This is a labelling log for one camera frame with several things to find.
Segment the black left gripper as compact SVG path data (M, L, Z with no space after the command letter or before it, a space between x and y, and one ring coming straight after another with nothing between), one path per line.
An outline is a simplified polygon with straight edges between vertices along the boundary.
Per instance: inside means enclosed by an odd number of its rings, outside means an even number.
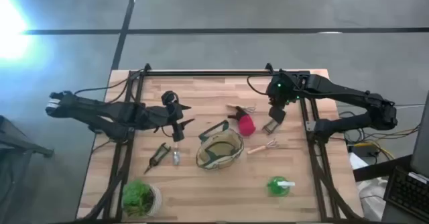
M148 120L156 129L176 122L183 118L182 111L191 109L190 106L180 104L178 95L174 91L166 91L161 96L161 100L163 106L147 107ZM194 119L188 119L181 122L181 130L185 130L186 125L192 121L194 121Z

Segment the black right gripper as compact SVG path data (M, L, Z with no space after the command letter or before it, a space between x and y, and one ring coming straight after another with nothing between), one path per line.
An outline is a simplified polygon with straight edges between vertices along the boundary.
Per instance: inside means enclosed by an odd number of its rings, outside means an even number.
M266 95L269 97L269 104L272 107L285 107L290 103L295 103L300 97L298 96L299 78L296 74L290 74L286 71L274 73L269 82ZM271 119L266 123L262 130L267 131L267 134L272 134L280 123Z

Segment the red black gardening glove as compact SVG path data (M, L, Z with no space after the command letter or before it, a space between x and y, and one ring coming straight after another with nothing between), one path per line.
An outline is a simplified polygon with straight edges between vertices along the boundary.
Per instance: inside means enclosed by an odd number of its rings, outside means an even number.
M236 113L234 115L228 115L227 118L234 119L237 121L239 133L242 136L248 137L252 135L255 132L256 128L250 115L244 112L244 110L240 109L239 107L235 110Z

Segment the hand rake wooden handle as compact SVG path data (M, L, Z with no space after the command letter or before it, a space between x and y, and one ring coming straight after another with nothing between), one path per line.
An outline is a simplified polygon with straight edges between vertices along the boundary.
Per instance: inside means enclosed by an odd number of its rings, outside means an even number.
M247 154L251 155L251 154L258 153L260 151L264 151L264 150L267 150L270 148L276 148L276 147L278 147L278 143L277 143L276 139L273 139L273 140L267 142L266 144L264 144L262 146L259 146L257 148L253 148L253 149L247 151Z
M240 109L244 110L244 112L246 112L246 113L254 113L255 110L256 110L256 106L255 105L254 106L241 106L241 105L236 105L236 104L230 104L230 103L228 103L225 106L229 107L229 108L232 108L232 109L236 109L236 108L239 107Z

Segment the beige green gardening bag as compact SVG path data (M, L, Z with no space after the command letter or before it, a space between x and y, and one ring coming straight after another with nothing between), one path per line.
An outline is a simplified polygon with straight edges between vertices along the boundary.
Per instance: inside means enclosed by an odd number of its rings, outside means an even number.
M196 165L205 170L220 170L229 167L242 154L244 141L229 122L224 120L202 132L196 152Z

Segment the green pruning shears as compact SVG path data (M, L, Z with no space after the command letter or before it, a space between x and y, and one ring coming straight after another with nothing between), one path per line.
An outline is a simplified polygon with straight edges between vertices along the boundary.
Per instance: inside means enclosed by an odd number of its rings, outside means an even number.
M152 168L158 166L160 162L166 157L166 155L171 151L171 149L172 148L167 146L166 143L162 143L155 151L153 156L149 159L149 164L145 169L144 174L148 173Z

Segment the green spray bottle white nozzle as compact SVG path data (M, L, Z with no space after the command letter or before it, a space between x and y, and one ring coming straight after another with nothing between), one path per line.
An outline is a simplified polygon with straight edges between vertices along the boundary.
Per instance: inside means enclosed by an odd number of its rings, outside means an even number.
M289 195L290 189L295 185L295 182L289 181L283 176L273 176L267 183L267 189L270 196L286 197Z

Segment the white plastic bag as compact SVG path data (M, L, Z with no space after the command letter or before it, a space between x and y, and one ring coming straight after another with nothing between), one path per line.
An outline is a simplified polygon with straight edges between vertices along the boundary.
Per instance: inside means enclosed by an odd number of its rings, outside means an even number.
M380 221L386 202L383 199L387 187L387 180L374 178L357 182L357 188L363 215L370 221Z

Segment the white paper sheet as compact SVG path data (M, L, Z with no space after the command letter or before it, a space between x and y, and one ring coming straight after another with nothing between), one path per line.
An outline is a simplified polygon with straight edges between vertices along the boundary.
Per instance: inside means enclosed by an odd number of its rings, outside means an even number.
M351 163L352 169L360 169L368 166L364 160L358 157L355 153L349 153L349 162Z

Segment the green potted plant white pot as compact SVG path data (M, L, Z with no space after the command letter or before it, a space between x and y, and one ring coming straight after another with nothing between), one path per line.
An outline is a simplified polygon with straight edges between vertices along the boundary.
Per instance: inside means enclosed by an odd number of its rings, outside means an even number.
M162 206L159 188L141 180L133 180L123 188L121 207L128 217L153 217Z

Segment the black side desk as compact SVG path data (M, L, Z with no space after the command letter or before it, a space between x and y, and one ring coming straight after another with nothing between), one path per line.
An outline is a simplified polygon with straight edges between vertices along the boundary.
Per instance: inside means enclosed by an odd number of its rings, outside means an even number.
M353 174L357 182L390 176L397 167L409 170L411 160L412 155L407 155L394 160L382 162L380 164L358 168L353 170Z

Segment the black keyboard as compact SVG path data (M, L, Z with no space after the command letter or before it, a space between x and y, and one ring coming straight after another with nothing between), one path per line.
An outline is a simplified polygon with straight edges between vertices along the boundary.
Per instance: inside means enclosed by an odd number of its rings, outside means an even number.
M429 178L396 166L383 196L383 220L403 224L429 224Z

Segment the grey monitor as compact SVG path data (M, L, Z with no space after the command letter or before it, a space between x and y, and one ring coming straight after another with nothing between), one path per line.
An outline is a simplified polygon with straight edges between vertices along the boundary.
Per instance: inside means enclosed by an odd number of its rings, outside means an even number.
M418 174L429 178L429 91L426 96L410 166Z

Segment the black side furniture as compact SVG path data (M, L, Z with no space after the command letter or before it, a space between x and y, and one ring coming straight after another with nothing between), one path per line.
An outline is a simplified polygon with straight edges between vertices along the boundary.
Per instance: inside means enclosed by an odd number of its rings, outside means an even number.
M0 224L7 219L15 191L33 154L50 158L54 151L33 143L10 120L0 115Z

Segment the black aluminium table frame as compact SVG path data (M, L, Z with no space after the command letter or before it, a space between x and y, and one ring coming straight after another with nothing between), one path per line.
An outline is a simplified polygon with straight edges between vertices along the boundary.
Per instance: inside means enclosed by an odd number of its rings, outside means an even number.
M170 143L170 128L139 131L131 153L129 179L140 179L160 189L162 206L153 221L164 223L310 222L320 219L314 177L298 103L287 106L285 121L272 135L262 127L269 121L269 103L262 92L269 79L257 71L154 70L133 88L141 89L148 105L160 103L162 93L172 90L190 106L180 142L180 165L167 156L144 174L149 158L162 143ZM226 104L256 106L252 116L257 131L245 139L245 149L231 166L210 171L195 162L198 136L231 113ZM276 139L278 147L248 155L247 151ZM286 197L269 195L267 183L283 176L296 183Z

